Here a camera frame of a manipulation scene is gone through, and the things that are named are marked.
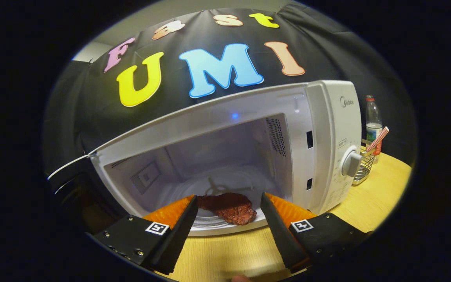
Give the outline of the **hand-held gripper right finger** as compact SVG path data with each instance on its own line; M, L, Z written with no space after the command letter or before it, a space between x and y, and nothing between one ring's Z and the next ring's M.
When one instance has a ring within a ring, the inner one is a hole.
M372 235L333 213L316 215L266 192L261 210L283 264L292 273L335 260Z

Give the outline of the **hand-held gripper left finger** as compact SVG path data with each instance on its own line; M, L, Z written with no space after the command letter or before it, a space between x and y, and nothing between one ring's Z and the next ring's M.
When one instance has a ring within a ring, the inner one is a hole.
M174 271L198 211L190 195L155 211L165 219L127 215L92 237L128 262L168 275Z

